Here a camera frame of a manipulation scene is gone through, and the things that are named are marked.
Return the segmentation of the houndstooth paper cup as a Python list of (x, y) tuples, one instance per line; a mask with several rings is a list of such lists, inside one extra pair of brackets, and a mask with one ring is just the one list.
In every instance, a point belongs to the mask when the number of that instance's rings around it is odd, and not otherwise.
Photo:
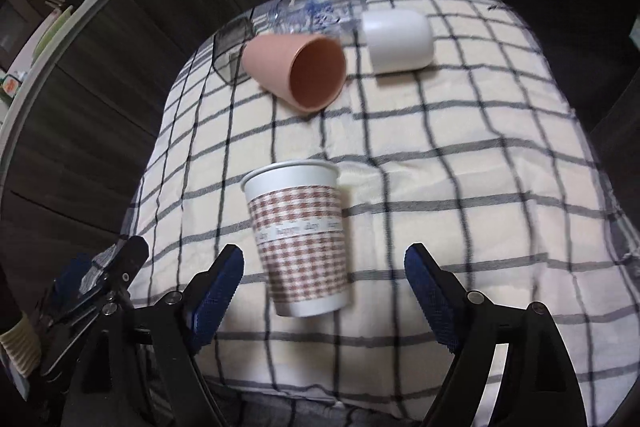
[(280, 317), (315, 317), (350, 303), (339, 175), (326, 160), (289, 160), (241, 181)]

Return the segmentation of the dark transparent cup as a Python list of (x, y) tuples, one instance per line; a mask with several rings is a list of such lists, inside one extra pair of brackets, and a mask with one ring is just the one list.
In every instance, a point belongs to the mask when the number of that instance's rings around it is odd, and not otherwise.
[(250, 78), (242, 66), (242, 57), (254, 37), (254, 25), (246, 16), (235, 17), (214, 35), (213, 71), (227, 86), (237, 86)]

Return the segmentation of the pink plastic cup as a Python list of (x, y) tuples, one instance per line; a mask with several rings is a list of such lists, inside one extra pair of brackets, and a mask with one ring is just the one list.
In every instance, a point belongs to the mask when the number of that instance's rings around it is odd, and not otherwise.
[(347, 74), (341, 43), (322, 35), (256, 36), (244, 48), (241, 64), (260, 87), (304, 114), (329, 106)]

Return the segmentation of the white plastic cup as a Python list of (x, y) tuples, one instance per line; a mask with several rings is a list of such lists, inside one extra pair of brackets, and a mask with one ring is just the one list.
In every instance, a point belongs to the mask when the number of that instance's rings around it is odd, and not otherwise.
[(373, 10), (361, 15), (361, 28), (376, 75), (424, 69), (435, 54), (428, 18), (405, 9)]

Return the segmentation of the green basin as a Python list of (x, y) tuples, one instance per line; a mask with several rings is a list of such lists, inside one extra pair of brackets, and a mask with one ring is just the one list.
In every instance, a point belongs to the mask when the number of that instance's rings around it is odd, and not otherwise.
[(55, 34), (64, 26), (64, 24), (68, 21), (70, 16), (73, 14), (74, 8), (69, 6), (64, 12), (62, 12), (55, 21), (51, 24), (51, 26), (44, 32), (40, 40), (38, 41), (34, 54), (32, 54), (32, 60), (37, 60), (40, 57), (40, 54), (47, 47), (49, 42), (53, 39)]

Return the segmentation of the clear patterned glass jar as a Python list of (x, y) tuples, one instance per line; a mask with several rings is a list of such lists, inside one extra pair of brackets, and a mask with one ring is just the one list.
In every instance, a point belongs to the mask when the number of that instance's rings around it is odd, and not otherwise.
[(362, 0), (281, 0), (268, 12), (268, 29), (347, 41), (360, 29), (361, 13)]

